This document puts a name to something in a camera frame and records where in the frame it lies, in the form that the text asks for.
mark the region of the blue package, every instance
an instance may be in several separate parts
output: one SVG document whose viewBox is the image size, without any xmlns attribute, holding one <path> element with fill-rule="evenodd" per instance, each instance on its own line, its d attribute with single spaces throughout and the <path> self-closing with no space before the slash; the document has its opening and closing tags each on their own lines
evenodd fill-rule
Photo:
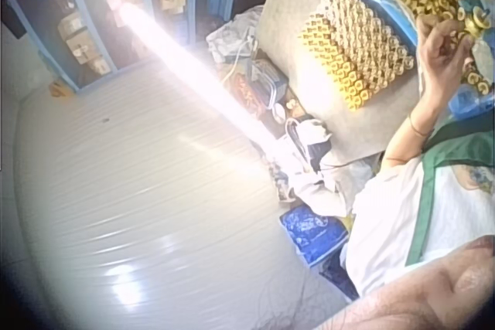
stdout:
<svg viewBox="0 0 495 330">
<path fill-rule="evenodd" d="M 342 222 L 318 216 L 306 204 L 282 215 L 280 222 L 310 267 L 347 242 L 348 232 Z"/>
</svg>

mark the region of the floor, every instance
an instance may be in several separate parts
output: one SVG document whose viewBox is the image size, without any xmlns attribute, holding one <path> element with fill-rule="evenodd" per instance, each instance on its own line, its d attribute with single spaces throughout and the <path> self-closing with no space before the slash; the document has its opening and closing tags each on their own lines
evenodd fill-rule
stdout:
<svg viewBox="0 0 495 330">
<path fill-rule="evenodd" d="M 313 328 L 340 293 L 297 256 L 256 151 L 160 62 L 19 108 L 24 236 L 78 328 Z"/>
</svg>

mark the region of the blue cabinet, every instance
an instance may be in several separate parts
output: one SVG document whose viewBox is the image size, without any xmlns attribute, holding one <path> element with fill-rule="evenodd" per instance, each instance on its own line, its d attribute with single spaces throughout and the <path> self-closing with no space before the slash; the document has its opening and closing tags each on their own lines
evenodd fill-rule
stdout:
<svg viewBox="0 0 495 330">
<path fill-rule="evenodd" d="M 69 13 L 56 6 L 60 0 L 7 0 L 24 25 L 32 41 L 45 56 L 47 63 L 75 91 L 95 82 L 111 79 L 147 59 L 132 52 L 135 36 L 131 30 L 117 27 L 105 0 L 69 0 L 72 11 L 79 12 L 85 35 L 92 41 L 100 59 L 107 67 L 105 75 L 95 73 L 87 63 L 73 56 L 57 28 Z M 159 0 L 142 0 L 150 14 L 176 40 L 186 45 L 196 41 L 196 0 L 186 0 L 184 12 L 170 15 L 161 10 Z"/>
</svg>

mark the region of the white cloth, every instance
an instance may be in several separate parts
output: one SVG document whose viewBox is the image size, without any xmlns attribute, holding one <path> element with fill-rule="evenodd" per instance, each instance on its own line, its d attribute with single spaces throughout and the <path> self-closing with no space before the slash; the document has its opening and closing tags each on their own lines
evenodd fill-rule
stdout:
<svg viewBox="0 0 495 330">
<path fill-rule="evenodd" d="M 402 274 L 486 234 L 495 234 L 495 196 L 463 188 L 452 167 L 438 168 L 421 262 L 405 267 L 415 230 L 423 168 L 419 158 L 371 179 L 356 197 L 346 268 L 363 296 Z"/>
<path fill-rule="evenodd" d="M 225 63 L 226 57 L 229 56 L 234 58 L 240 48 L 239 56 L 251 55 L 253 43 L 245 43 L 245 41 L 254 39 L 262 11 L 263 5 L 248 9 L 207 36 L 208 50 L 215 63 Z"/>
</svg>

